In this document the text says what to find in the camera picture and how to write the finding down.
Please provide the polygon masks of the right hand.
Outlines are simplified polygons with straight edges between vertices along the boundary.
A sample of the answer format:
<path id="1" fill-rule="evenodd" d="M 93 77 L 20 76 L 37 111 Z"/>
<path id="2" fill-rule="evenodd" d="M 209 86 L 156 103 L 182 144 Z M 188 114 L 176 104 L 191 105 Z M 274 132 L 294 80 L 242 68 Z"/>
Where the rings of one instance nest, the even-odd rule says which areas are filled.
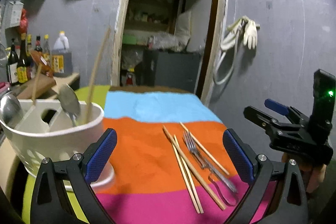
<path id="1" fill-rule="evenodd" d="M 307 161 L 302 161 L 292 155 L 283 153 L 281 158 L 282 162 L 288 162 L 290 159 L 295 160 L 299 167 L 306 192 L 313 193 L 325 179 L 327 165 L 311 166 Z"/>

